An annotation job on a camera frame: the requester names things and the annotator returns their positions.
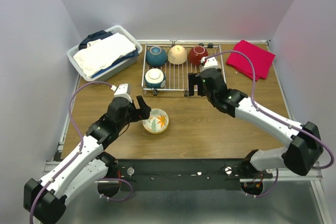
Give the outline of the glossy red bowl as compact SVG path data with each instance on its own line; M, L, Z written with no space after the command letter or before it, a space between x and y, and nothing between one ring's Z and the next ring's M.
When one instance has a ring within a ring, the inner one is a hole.
M189 51L187 59L193 65L199 66L201 64L201 59L207 56L208 56L208 52L206 48L203 46L197 45Z

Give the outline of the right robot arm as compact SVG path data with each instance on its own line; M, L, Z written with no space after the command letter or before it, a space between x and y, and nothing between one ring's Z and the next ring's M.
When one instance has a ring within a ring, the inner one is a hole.
M207 97L218 111L254 124L283 144L273 150L251 151L241 164L246 177L275 168L287 168L306 176L323 153L319 129L314 123L287 119L253 102L247 94L228 88L219 69L188 74L188 89L190 96Z

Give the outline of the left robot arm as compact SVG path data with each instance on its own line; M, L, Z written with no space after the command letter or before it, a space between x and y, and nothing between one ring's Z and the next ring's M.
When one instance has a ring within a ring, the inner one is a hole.
M96 180L116 175L114 158L105 152L129 123L148 119L151 108L137 96L139 108L131 99L115 97L107 112L90 125L79 145L40 180L30 179L24 186L24 208L29 222L56 223L69 203Z

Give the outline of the beige stoneware bowl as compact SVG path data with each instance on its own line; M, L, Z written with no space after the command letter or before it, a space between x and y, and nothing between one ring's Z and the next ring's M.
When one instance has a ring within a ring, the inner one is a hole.
M214 68L215 69L222 69L221 64L216 59L214 60Z

